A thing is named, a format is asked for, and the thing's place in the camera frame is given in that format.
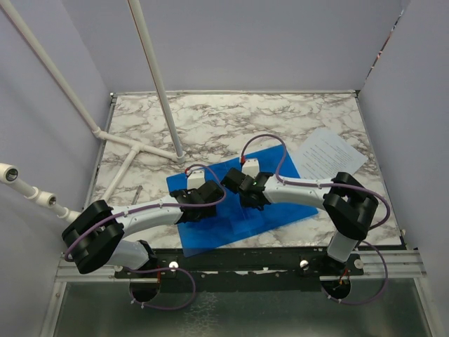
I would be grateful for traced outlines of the blue clip file folder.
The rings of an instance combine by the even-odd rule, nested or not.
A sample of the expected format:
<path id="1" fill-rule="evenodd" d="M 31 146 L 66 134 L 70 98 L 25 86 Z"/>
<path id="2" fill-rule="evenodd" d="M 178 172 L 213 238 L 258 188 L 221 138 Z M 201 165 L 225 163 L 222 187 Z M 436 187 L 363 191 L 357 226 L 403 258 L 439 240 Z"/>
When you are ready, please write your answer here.
<path id="1" fill-rule="evenodd" d="M 246 154 L 247 158 L 259 161 L 261 171 L 269 173 L 275 172 L 282 155 L 282 145 Z M 210 165 L 210 168 L 222 180 L 230 168 L 240 169 L 241 167 L 239 160 L 235 158 Z M 300 177 L 289 154 L 281 167 L 280 174 L 292 178 Z M 169 192 L 187 187 L 187 177 L 184 173 L 170 176 L 166 182 Z M 227 190 L 227 198 L 217 205 L 216 217 L 199 222 L 181 223 L 177 228 L 184 256 L 191 257 L 316 214 L 318 214 L 317 208 L 285 203 L 265 206 L 263 211 L 242 208 L 239 196 Z"/>

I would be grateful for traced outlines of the white printed paper sheet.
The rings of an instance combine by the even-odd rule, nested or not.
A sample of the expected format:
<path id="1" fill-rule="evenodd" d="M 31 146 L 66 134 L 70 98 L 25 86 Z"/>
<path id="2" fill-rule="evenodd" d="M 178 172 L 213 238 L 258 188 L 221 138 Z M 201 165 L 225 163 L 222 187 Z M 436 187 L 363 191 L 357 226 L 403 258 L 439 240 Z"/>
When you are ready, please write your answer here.
<path id="1" fill-rule="evenodd" d="M 368 158 L 338 134 L 319 128 L 301 144 L 291 159 L 301 178 L 333 178 L 338 172 L 354 174 Z"/>

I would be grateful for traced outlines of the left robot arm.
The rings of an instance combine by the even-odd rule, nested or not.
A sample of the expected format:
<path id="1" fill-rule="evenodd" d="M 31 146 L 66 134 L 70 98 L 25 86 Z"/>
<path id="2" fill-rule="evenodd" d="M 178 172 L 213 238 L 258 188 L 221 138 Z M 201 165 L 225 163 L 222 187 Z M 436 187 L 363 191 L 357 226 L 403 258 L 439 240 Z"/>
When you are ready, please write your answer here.
<path id="1" fill-rule="evenodd" d="M 198 188 L 174 190 L 142 204 L 110 206 L 103 199 L 95 201 L 62 232 L 67 246 L 64 259 L 75 263 L 82 275 L 104 265 L 122 265 L 147 277 L 154 271 L 154 252 L 145 241 L 125 238 L 161 225 L 212 218 L 226 196 L 223 186 L 207 180 Z"/>

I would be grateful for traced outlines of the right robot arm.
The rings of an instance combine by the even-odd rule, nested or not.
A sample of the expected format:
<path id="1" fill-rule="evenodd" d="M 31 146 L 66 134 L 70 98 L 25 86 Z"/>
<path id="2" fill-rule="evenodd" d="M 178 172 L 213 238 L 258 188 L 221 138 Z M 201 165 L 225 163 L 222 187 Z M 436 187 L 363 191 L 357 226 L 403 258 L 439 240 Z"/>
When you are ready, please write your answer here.
<path id="1" fill-rule="evenodd" d="M 263 210 L 271 204 L 299 204 L 325 211 L 335 226 L 323 269 L 332 275 L 347 267 L 356 245 L 372 225 L 379 202 L 354 177 L 339 172 L 334 178 L 307 180 L 259 172 L 252 177 L 231 168 L 221 185 L 240 197 L 243 207 Z"/>

